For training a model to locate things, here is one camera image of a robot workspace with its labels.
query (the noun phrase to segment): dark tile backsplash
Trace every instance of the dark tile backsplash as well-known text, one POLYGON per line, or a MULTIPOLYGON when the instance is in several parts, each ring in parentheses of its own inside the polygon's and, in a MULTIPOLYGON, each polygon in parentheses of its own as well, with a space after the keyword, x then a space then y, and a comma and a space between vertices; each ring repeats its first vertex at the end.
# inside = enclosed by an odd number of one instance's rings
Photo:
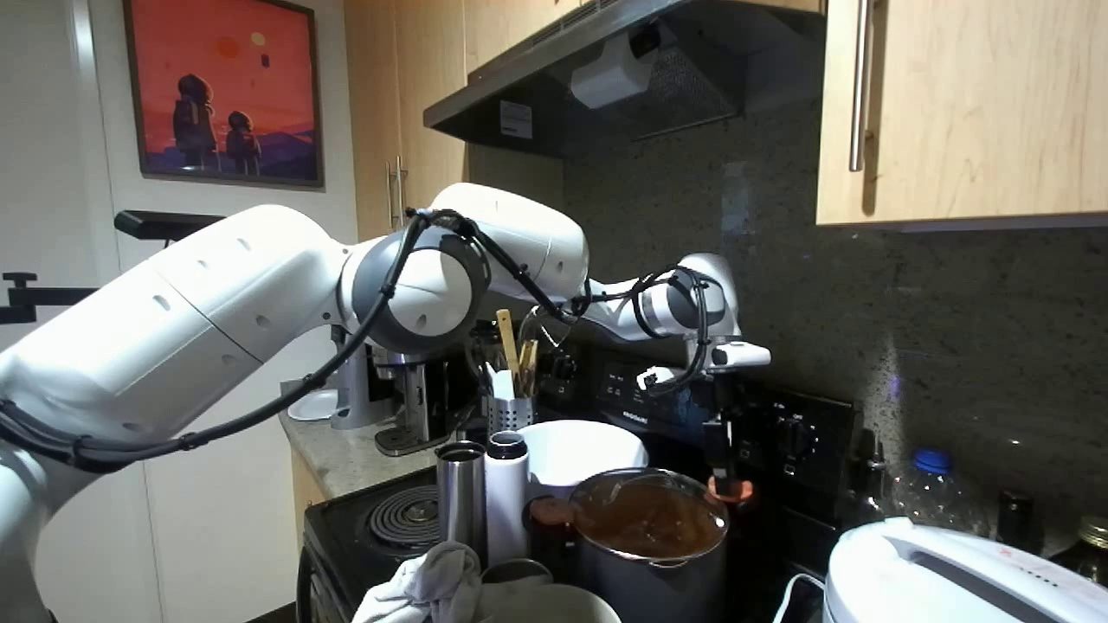
POLYGON ((718 251, 772 380, 858 401, 888 456, 938 444, 985 490, 1108 512, 1108 226, 814 229, 809 137, 795 103, 568 162, 593 269, 718 251))

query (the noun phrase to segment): kitchen cabinet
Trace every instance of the kitchen cabinet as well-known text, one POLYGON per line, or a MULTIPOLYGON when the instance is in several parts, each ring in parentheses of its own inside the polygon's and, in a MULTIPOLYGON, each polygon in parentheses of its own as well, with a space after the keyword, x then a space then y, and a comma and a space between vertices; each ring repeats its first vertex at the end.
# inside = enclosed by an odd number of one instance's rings
POLYGON ((826 0, 821 226, 1108 212, 1108 4, 826 0))
POLYGON ((578 0, 345 0, 350 118, 358 235, 388 231, 406 208, 447 185, 544 179, 548 161, 470 153, 423 124, 423 111, 466 85, 466 73, 550 26, 578 0))

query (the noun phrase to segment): robotic arm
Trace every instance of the robotic arm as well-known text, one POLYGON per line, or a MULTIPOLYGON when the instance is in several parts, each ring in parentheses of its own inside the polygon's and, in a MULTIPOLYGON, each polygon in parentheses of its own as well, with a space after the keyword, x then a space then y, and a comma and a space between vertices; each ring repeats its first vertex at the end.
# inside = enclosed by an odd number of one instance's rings
POLYGON ((767 365, 760 347, 737 341, 718 259, 686 257, 665 275, 598 284, 582 229, 505 191, 452 185, 409 229, 358 246, 333 243, 289 208, 250 208, 0 355, 0 572, 24 564, 12 544, 35 544, 28 526, 79 491, 72 467, 114 471, 244 431, 324 386, 363 344, 428 356, 470 333, 484 292, 540 303, 613 341, 683 335, 687 366, 647 371, 643 386, 767 365), (221 431, 175 438, 323 321, 353 335, 297 391, 221 431))

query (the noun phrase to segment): framed picture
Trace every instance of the framed picture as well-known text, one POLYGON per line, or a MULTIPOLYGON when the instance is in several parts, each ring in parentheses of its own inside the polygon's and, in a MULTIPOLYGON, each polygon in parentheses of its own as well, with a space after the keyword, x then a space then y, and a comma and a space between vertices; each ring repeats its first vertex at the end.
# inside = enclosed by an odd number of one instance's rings
POLYGON ((323 186, 315 16, 279 0, 125 0, 138 169, 323 186))

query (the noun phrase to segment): white bowl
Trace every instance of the white bowl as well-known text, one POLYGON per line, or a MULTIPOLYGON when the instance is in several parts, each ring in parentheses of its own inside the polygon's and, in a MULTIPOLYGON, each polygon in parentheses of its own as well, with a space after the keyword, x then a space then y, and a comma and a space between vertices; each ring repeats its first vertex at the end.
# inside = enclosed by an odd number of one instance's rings
POLYGON ((540 490, 574 490, 602 471, 647 467, 647 448, 608 423, 555 419, 523 427, 530 477, 540 490))

